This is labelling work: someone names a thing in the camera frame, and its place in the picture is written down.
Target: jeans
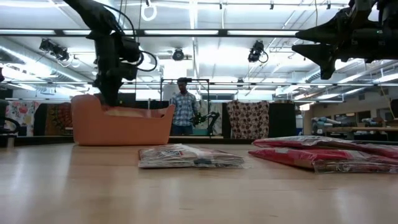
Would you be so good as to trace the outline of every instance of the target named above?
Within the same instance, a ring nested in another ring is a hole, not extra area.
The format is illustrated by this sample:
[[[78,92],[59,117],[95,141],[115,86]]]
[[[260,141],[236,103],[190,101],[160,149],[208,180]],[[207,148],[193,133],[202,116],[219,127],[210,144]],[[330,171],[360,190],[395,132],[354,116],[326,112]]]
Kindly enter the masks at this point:
[[[172,135],[191,135],[193,134],[192,125],[189,126],[178,126],[172,125]]]

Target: black equipment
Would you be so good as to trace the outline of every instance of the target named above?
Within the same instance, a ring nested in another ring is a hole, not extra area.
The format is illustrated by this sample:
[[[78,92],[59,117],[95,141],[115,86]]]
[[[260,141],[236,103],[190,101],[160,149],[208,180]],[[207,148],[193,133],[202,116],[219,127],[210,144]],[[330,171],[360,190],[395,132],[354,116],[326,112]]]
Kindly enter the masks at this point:
[[[211,122],[209,126],[207,127],[207,133],[212,136],[213,134],[213,126],[216,123],[216,120],[220,117],[220,113],[217,112],[210,112],[207,115],[202,116],[200,113],[196,114],[194,118],[191,118],[191,122],[193,123],[193,126],[196,126],[200,123],[203,123],[207,121],[208,119],[211,118]]]
[[[377,3],[379,21],[368,19]],[[363,58],[366,63],[398,59],[398,0],[351,0],[325,24],[296,33],[296,38],[320,44],[294,45],[292,50],[320,66],[328,80],[340,59]]]
[[[256,43],[254,43],[253,48],[250,49],[249,57],[248,60],[249,62],[258,62],[260,61],[260,57],[262,53],[265,53],[267,55],[267,61],[268,61],[268,54],[264,51],[264,44],[262,43],[262,40],[256,40]]]
[[[184,53],[182,52],[182,49],[175,49],[172,58],[175,61],[183,60],[184,59]]]
[[[61,62],[66,62],[69,60],[68,49],[66,47],[61,47],[60,45],[52,42],[50,39],[43,39],[39,49],[46,53],[49,52],[50,55],[54,56]]]
[[[95,42],[95,62],[98,66],[98,74],[93,86],[99,88],[108,105],[117,106],[119,104],[118,91],[123,84],[122,79],[132,81],[137,77],[138,70],[142,70],[138,66],[144,61],[143,53],[154,56],[149,52],[141,51],[136,39],[125,36],[117,19],[107,8],[126,16],[120,10],[92,0],[64,1],[79,13],[84,23],[91,29],[86,38]],[[131,23],[134,35],[134,26],[127,16],[126,19]]]

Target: floral fabric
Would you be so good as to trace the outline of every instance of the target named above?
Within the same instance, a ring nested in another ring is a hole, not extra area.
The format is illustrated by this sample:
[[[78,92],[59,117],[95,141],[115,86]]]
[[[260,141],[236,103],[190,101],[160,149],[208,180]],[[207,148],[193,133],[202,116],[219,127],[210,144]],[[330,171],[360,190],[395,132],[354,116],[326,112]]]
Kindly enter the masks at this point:
[[[6,108],[6,117],[16,120],[22,127],[26,127],[26,136],[33,136],[34,115],[40,103],[31,102],[10,102]]]
[[[240,103],[232,101],[227,104],[231,122],[232,138],[262,139],[268,137],[269,103]]]

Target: red fabric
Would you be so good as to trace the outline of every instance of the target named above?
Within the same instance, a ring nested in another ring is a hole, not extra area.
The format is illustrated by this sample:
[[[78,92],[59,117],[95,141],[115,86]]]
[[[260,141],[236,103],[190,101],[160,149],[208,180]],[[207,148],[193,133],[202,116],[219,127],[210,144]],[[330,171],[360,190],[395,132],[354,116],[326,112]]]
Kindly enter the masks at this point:
[[[359,151],[268,147],[249,151],[249,154],[317,172],[397,172],[398,169],[398,160]]]
[[[323,136],[292,136],[282,138],[259,139],[253,142],[258,147],[294,147],[296,149],[334,148],[361,151],[368,154],[398,159],[397,146],[358,144],[353,141]]]

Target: orange plastic container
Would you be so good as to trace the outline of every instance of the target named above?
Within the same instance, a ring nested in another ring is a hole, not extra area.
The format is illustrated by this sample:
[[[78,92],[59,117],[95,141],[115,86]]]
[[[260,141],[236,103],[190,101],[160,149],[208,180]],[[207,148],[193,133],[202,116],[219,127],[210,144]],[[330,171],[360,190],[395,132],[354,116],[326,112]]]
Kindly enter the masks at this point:
[[[93,95],[72,98],[73,138],[82,146],[134,146],[167,144],[174,105],[160,110],[113,108],[142,117],[107,115]]]

